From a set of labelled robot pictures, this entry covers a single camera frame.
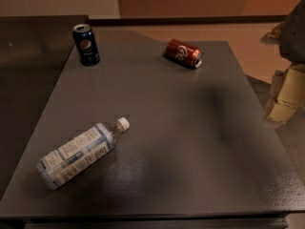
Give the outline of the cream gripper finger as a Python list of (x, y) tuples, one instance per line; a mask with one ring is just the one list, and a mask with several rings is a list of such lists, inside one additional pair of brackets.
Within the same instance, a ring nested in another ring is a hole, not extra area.
[(305, 101), (305, 65), (292, 63), (285, 72), (276, 71), (270, 95), (267, 117), (285, 123)]
[(265, 44), (278, 44), (282, 28), (282, 23), (276, 25), (261, 38), (261, 42)]

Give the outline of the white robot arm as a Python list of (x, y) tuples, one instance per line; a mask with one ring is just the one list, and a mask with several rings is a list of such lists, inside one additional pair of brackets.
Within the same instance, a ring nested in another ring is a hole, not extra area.
[(280, 55), (291, 65), (275, 71), (270, 98), (265, 106), (265, 119), (284, 124), (305, 101), (305, 0), (301, 0), (284, 22), (268, 32), (264, 39), (276, 41)]

